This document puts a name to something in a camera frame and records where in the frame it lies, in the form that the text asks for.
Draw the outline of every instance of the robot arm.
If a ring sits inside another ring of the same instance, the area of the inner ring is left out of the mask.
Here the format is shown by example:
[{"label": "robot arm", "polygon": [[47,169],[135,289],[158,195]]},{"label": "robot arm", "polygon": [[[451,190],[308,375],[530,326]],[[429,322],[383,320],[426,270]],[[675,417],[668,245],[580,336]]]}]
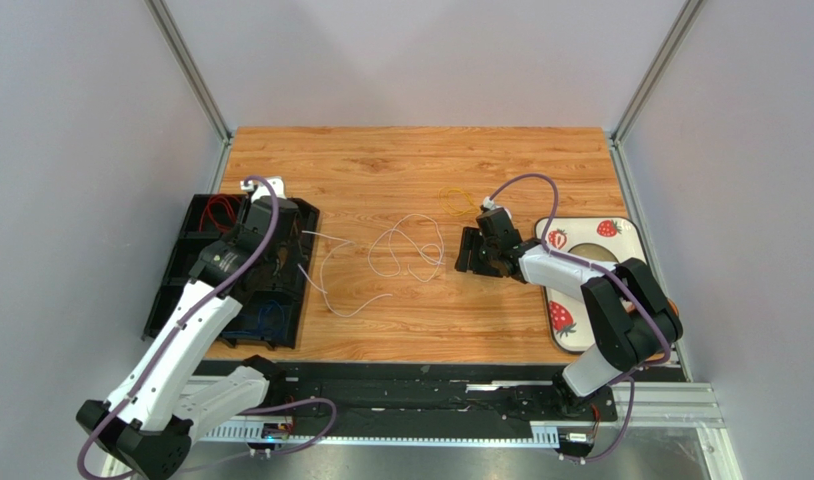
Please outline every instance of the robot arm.
[{"label": "robot arm", "polygon": [[504,208],[487,210],[476,220],[478,229],[464,229],[457,270],[549,287],[582,301],[587,308],[596,343],[553,381],[562,413],[575,416],[584,411],[599,388],[663,353],[642,313],[627,311],[624,302],[629,299],[604,271],[612,272],[628,287],[668,343],[682,336],[679,317],[641,260],[612,264],[546,251],[536,238],[522,240]]},{"label": "robot arm", "polygon": [[[297,205],[285,198],[282,180],[267,181],[277,198],[270,198],[266,188],[247,188],[252,195],[239,213],[242,220],[200,253],[182,298],[151,348],[105,401],[86,401],[76,416],[89,434],[98,430],[96,443],[103,450],[151,480],[173,475],[194,442],[239,412],[261,405],[269,387],[273,390],[274,382],[284,379],[276,365],[252,357],[223,380],[181,397],[209,345],[253,293],[283,267],[279,261],[283,248],[280,239],[296,227],[293,210]],[[274,215],[274,234],[263,250],[265,232]],[[243,274],[236,275],[236,280],[200,306],[179,328],[187,312],[229,281],[257,252],[258,258]],[[172,341],[166,342],[171,335]],[[146,381],[133,390],[147,372]],[[130,398],[132,391],[137,393]],[[116,416],[101,427],[114,412]]]}]

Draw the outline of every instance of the white cable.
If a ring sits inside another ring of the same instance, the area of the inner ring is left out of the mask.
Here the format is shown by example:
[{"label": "white cable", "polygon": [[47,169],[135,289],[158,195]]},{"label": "white cable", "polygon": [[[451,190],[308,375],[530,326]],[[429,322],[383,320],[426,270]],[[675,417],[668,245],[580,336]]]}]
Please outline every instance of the white cable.
[{"label": "white cable", "polygon": [[[405,220],[407,220],[410,217],[421,217],[421,218],[429,220],[431,223],[433,223],[434,228],[437,231],[437,237],[439,237],[439,239],[440,239],[440,245],[435,245],[435,244],[429,243],[429,244],[427,244],[427,245],[425,245],[423,247],[419,247],[419,245],[417,245],[416,242],[414,242],[413,239],[411,239],[406,233],[399,230],[398,226],[401,225]],[[407,241],[409,241],[413,245],[413,247],[419,252],[419,255],[422,257],[422,259],[425,260],[425,262],[427,262],[427,263],[429,263],[431,265],[436,265],[436,268],[434,269],[434,272],[427,279],[419,278],[419,276],[416,275],[415,273],[413,273],[413,270],[410,269],[410,265],[407,265],[407,272],[410,273],[410,275],[412,275],[413,278],[415,278],[416,280],[419,280],[422,283],[428,283],[431,280],[433,280],[434,277],[436,277],[437,272],[440,269],[440,265],[444,265],[442,259],[445,256],[445,241],[443,240],[442,232],[440,232],[440,226],[437,223],[437,221],[434,220],[433,218],[427,216],[427,215],[422,215],[420,213],[411,213],[411,214],[407,215],[406,217],[399,220],[395,225],[393,225],[392,228],[390,228],[390,229],[386,230],[385,232],[383,232],[382,234],[380,234],[380,236],[377,238],[377,240],[375,240],[374,243],[372,243],[371,248],[369,248],[369,253],[368,253],[368,256],[366,257],[366,260],[368,260],[368,263],[369,263],[369,267],[371,267],[371,269],[374,271],[374,273],[378,274],[381,277],[394,277],[394,276],[398,275],[399,273],[401,273],[401,262],[398,261],[398,257],[395,256],[395,252],[392,250],[392,235],[394,233],[396,233],[396,232],[403,235],[404,238],[406,238]],[[389,245],[389,255],[392,256],[392,259],[395,261],[395,264],[398,267],[398,270],[393,274],[385,274],[385,273],[380,272],[378,269],[376,269],[374,267],[374,264],[372,264],[372,261],[371,261],[372,252],[374,251],[375,247],[377,247],[377,244],[380,243],[381,240],[383,240],[383,237],[386,236],[387,233],[389,234],[389,238],[387,240],[388,245]],[[437,250],[440,252],[439,258],[434,259],[434,258],[428,256],[425,253],[425,249],[427,249],[428,247],[431,247],[431,246],[436,247]]]},{"label": "white cable", "polygon": [[[336,250],[339,250],[340,248],[342,248],[342,247],[344,247],[344,246],[346,246],[346,245],[353,244],[353,243],[354,243],[354,242],[351,242],[351,241],[346,241],[346,242],[345,242],[345,243],[343,243],[342,245],[339,245],[338,247],[334,248],[333,250],[330,250],[330,253],[328,253],[328,254],[327,254],[327,256],[326,256],[326,257],[324,257],[324,261],[322,261],[322,262],[321,262],[321,268],[318,270],[318,281],[319,281],[319,283],[321,283],[321,288],[322,288],[322,289],[324,289],[324,288],[325,288],[325,287],[324,287],[324,265],[325,265],[325,264],[327,264],[327,260],[330,258],[330,256],[331,256],[331,255],[333,255],[333,252],[335,252]],[[378,295],[378,296],[376,296],[376,297],[372,298],[371,300],[367,301],[366,303],[364,303],[364,304],[360,305],[360,308],[358,308],[358,309],[354,310],[353,312],[351,312],[351,313],[349,313],[349,314],[345,314],[345,313],[340,313],[340,312],[337,312],[337,311],[336,311],[336,309],[335,309],[335,308],[333,308],[333,306],[332,306],[332,305],[330,305],[330,300],[327,298],[327,295],[324,295],[324,304],[325,304],[325,305],[327,305],[327,308],[328,308],[328,309],[329,309],[331,312],[333,312],[333,314],[334,314],[334,315],[336,315],[337,317],[342,317],[342,318],[350,318],[350,317],[353,317],[354,315],[356,315],[356,314],[360,313],[360,311],[361,311],[362,309],[366,308],[366,307],[367,307],[367,306],[368,306],[370,303],[372,303],[373,301],[375,301],[375,300],[377,300],[377,299],[380,299],[380,298],[383,298],[383,297],[391,297],[391,296],[392,296],[392,294],[391,294],[391,293],[383,293],[383,294],[380,294],[380,295]]]},{"label": "white cable", "polygon": [[344,238],[339,238],[339,237],[331,237],[330,235],[325,235],[325,234],[323,234],[323,233],[313,232],[313,231],[311,231],[311,230],[301,230],[301,233],[308,233],[308,234],[310,234],[310,235],[315,235],[316,237],[324,237],[324,238],[329,238],[330,240],[338,240],[338,241],[340,241],[340,242],[354,243],[354,242],[352,242],[352,241],[350,241],[350,240],[346,240],[346,239],[344,239]]},{"label": "white cable", "polygon": [[315,284],[315,282],[313,282],[313,281],[312,281],[312,279],[311,279],[311,278],[309,278],[309,275],[306,273],[306,270],[304,270],[304,269],[303,269],[303,265],[298,264],[298,270],[300,270],[300,271],[301,271],[301,273],[303,274],[303,276],[304,276],[304,277],[306,277],[306,281],[307,281],[307,282],[309,282],[309,284],[310,284],[310,285],[312,285],[312,287],[313,287],[314,289],[318,290],[319,292],[323,293],[324,295],[327,295],[327,291],[326,291],[326,290],[324,290],[323,288],[321,288],[321,287],[319,287],[318,285],[316,285],[316,284]]},{"label": "white cable", "polygon": [[[416,242],[413,241],[412,238],[410,238],[409,235],[407,235],[406,233],[404,233],[403,231],[398,229],[398,226],[401,225],[405,220],[407,220],[410,217],[414,217],[414,216],[424,218],[426,220],[431,221],[431,223],[434,224],[434,228],[436,229],[436,232],[437,232],[437,237],[440,240],[439,245],[437,245],[435,243],[429,243],[429,244],[426,244],[426,245],[423,245],[423,246],[420,247],[418,244],[416,244]],[[427,279],[420,278],[418,275],[413,273],[413,270],[410,269],[410,265],[407,265],[407,272],[409,272],[410,275],[413,276],[413,278],[415,278],[416,280],[419,280],[422,283],[427,283],[427,282],[430,282],[431,280],[433,280],[436,277],[437,272],[440,269],[440,266],[445,265],[443,263],[443,261],[442,261],[444,256],[445,256],[445,242],[443,241],[442,232],[440,231],[440,226],[436,222],[436,220],[434,220],[433,218],[428,217],[426,215],[419,214],[419,213],[411,213],[411,214],[407,215],[406,217],[402,218],[392,228],[390,228],[390,229],[384,231],[383,233],[381,233],[380,236],[377,238],[377,240],[375,240],[374,243],[372,243],[371,247],[369,248],[368,255],[366,256],[366,260],[368,261],[369,267],[371,267],[372,271],[374,271],[374,273],[376,273],[377,275],[379,275],[381,277],[394,277],[394,276],[398,275],[399,273],[401,273],[401,262],[398,261],[398,257],[395,255],[395,251],[392,249],[392,235],[395,234],[396,232],[400,233],[404,238],[407,239],[408,242],[410,242],[410,244],[413,245],[413,247],[416,249],[416,251],[419,252],[419,256],[422,257],[422,260],[424,260],[426,263],[428,263],[430,265],[435,265],[436,266],[436,268],[434,269],[434,272]],[[347,245],[356,245],[356,244],[354,242],[352,242],[351,240],[347,240],[347,239],[339,238],[339,237],[333,237],[331,235],[325,235],[323,233],[313,232],[313,231],[309,231],[309,230],[302,230],[301,233],[307,233],[309,235],[316,235],[316,236],[319,236],[319,237],[322,237],[322,238],[327,238],[327,239],[330,239],[330,240],[336,240],[336,241],[342,242],[341,245],[339,245],[336,248],[334,248],[333,250],[331,250],[327,254],[327,256],[324,257],[324,260],[321,262],[321,268],[318,270],[318,283],[319,283],[319,285],[316,285],[315,282],[312,281],[312,278],[310,278],[309,274],[303,269],[303,267],[298,265],[298,269],[301,271],[303,276],[306,277],[306,280],[309,282],[309,284],[312,285],[313,288],[315,288],[316,290],[321,292],[322,296],[324,297],[324,304],[327,305],[327,309],[330,310],[331,312],[333,312],[334,315],[336,315],[338,317],[342,317],[342,318],[350,318],[350,317],[353,317],[354,315],[356,315],[357,313],[359,313],[360,311],[362,311],[364,308],[366,308],[369,304],[371,304],[375,300],[378,300],[378,299],[384,298],[384,297],[393,296],[391,293],[383,293],[383,294],[380,294],[380,295],[372,298],[371,300],[367,301],[366,303],[362,304],[359,308],[357,308],[356,310],[354,310],[353,312],[351,312],[349,314],[344,314],[344,313],[341,313],[341,312],[337,312],[336,309],[334,309],[333,306],[330,305],[330,299],[328,298],[329,294],[327,293],[327,288],[324,285],[324,266],[327,264],[327,260],[330,259],[330,257],[333,255],[333,253],[336,252],[336,250],[339,250],[340,248],[345,247]],[[378,271],[374,267],[374,265],[372,264],[372,261],[371,261],[372,252],[377,247],[377,244],[380,243],[380,241],[383,240],[383,238],[387,234],[389,234],[389,237],[387,239],[387,243],[388,243],[388,246],[389,246],[389,254],[392,256],[392,259],[395,261],[395,264],[398,266],[398,271],[395,272],[392,275],[381,273],[380,271]],[[437,251],[439,252],[439,257],[438,258],[433,258],[430,255],[428,255],[427,253],[425,253],[425,250],[427,250],[430,247],[434,247],[434,248],[437,249]]]}]

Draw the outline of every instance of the white plate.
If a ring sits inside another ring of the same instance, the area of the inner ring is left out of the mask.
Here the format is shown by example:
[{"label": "white plate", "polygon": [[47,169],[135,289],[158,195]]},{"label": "white plate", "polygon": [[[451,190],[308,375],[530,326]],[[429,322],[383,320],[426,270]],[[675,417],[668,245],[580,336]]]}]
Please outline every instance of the white plate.
[{"label": "white plate", "polygon": [[[545,226],[546,220],[537,222],[536,237],[540,237]],[[647,261],[644,256],[644,247],[638,236],[638,228],[625,218],[556,217],[549,227],[547,240],[553,247],[564,252],[569,252],[571,248],[583,243],[593,243],[608,249],[617,257],[618,262],[624,262],[633,257]],[[593,330],[590,328],[590,319],[583,303],[551,288],[546,289],[546,303],[549,329],[552,330],[555,343],[562,350],[570,353],[583,353],[593,345]]]}]

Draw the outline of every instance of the black plastic organizer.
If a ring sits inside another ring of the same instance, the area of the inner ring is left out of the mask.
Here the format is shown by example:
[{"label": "black plastic organizer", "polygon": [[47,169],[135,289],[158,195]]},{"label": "black plastic organizer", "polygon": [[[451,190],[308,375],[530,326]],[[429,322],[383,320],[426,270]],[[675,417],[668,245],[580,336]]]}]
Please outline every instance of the black plastic organizer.
[{"label": "black plastic organizer", "polygon": [[[247,195],[224,196],[238,200],[229,201],[235,215],[247,210]],[[176,246],[170,255],[153,308],[144,326],[145,337],[155,338],[158,335],[182,297],[182,290],[189,279],[188,272],[197,261],[200,251],[221,238],[222,233],[211,219],[207,218],[201,223],[211,197],[213,195],[194,195],[191,199]],[[319,210],[299,198],[289,200],[299,207],[301,230],[318,231]],[[210,210],[216,222],[227,226],[232,224],[223,206]],[[299,241],[291,242],[297,248],[289,252],[287,261],[297,263],[309,271],[314,242],[314,235],[301,235]],[[262,344],[268,348],[295,348],[305,293],[306,278],[300,271],[297,268],[282,268],[270,287],[254,293],[252,299],[227,324],[218,338],[232,347],[238,342],[245,342]]]}]

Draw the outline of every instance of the white wall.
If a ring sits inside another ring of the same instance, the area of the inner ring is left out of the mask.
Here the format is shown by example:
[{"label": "white wall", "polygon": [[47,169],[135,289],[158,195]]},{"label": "white wall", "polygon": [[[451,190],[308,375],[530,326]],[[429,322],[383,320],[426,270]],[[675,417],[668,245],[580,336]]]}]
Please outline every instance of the white wall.
[{"label": "white wall", "polygon": [[614,128],[683,0],[169,0],[239,125]]},{"label": "white wall", "polygon": [[626,153],[745,477],[814,478],[814,1],[709,1]]},{"label": "white wall", "polygon": [[0,1],[0,479],[77,476],[218,155],[143,2]]}]

